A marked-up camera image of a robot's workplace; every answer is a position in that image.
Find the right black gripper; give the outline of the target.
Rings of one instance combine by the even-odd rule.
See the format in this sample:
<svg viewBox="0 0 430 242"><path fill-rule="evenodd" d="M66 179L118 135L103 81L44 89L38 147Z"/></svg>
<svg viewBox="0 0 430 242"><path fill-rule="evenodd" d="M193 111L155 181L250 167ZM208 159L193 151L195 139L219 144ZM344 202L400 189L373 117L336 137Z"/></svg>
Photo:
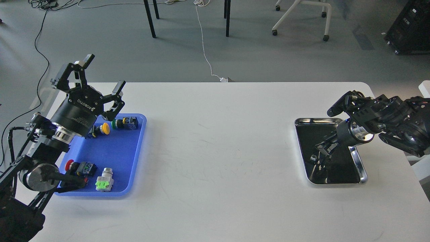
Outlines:
<svg viewBox="0 0 430 242"><path fill-rule="evenodd" d="M356 147L362 144L368 144L374 138L374 134L367 132L364 127L359 126L355 121L346 119L340 122L336 132L324 136L319 144L316 144L312 155L318 155L318 162L313 164L325 165L331 159L331 156L338 145L343 147Z"/></svg>

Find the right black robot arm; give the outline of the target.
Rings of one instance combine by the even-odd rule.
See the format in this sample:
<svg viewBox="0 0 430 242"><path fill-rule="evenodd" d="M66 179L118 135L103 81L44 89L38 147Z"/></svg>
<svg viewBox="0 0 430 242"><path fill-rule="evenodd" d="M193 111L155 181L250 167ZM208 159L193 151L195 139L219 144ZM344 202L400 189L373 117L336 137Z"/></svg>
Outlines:
<svg viewBox="0 0 430 242"><path fill-rule="evenodd" d="M324 166L337 147L368 144L375 134L384 143L416 157L429 154L429 98L371 98L353 90L329 108L327 115L334 117L342 112L349 118L315 145L310 163Z"/></svg>

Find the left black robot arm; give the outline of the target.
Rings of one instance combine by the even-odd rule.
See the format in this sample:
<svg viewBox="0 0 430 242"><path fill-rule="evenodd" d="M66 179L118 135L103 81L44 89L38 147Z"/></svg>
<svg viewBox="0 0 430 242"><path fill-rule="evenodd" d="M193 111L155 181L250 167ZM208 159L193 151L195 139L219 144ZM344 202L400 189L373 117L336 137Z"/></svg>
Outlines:
<svg viewBox="0 0 430 242"><path fill-rule="evenodd" d="M70 149L75 136L85 137L98 116L112 121L124 106L119 81L112 94L102 95L87 84L85 70L94 59L64 64L51 80L55 89L66 93L65 100L47 119L34 113L24 130L27 141L35 147L26 155L18 155L1 174L0 219L2 242L28 242L43 228L42 213L55 192L73 191L85 186L85 180L60 173L56 161Z"/></svg>

